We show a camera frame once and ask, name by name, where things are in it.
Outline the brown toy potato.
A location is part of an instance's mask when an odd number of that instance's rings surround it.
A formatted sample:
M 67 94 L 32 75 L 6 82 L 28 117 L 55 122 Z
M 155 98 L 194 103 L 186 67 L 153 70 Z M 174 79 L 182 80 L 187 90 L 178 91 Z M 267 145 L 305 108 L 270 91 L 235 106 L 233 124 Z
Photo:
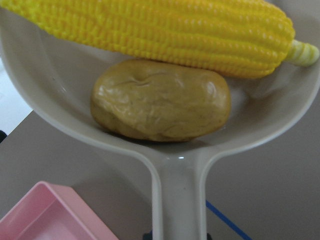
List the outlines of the brown toy potato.
M 125 137 L 186 142 L 223 127 L 231 93 L 219 74 L 149 61 L 126 60 L 95 82 L 90 97 L 94 120 Z

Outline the beige plastic dustpan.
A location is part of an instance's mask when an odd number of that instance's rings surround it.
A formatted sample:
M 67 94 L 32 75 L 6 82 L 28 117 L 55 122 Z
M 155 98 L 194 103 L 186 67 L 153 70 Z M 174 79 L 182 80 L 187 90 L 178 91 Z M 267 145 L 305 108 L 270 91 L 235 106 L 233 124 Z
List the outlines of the beige plastic dustpan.
M 205 183 L 212 164 L 268 142 L 306 113 L 320 87 L 320 65 L 284 63 L 251 83 L 284 87 L 235 111 L 226 127 L 186 143 L 151 143 L 103 132 L 92 119 L 89 97 L 96 78 L 125 55 L 56 39 L 26 19 L 0 11 L 0 52 L 26 102 L 48 123 L 89 145 L 142 161 L 152 178 L 156 240 L 207 237 Z

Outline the yellow toy corn cob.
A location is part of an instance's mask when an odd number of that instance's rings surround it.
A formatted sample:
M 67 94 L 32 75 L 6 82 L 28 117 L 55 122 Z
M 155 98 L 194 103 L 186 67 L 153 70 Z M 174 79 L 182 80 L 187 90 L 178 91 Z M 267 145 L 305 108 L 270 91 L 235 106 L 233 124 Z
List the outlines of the yellow toy corn cob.
M 3 0 L 58 39 L 128 56 L 257 79 L 282 63 L 313 65 L 319 49 L 264 0 Z

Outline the pink plastic bin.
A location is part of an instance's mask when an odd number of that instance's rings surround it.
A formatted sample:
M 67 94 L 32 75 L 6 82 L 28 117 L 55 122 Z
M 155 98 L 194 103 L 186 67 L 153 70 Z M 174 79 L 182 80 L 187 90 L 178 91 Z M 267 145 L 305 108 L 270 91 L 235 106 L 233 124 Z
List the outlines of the pink plastic bin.
M 0 221 L 2 240 L 115 240 L 69 186 L 36 183 Z

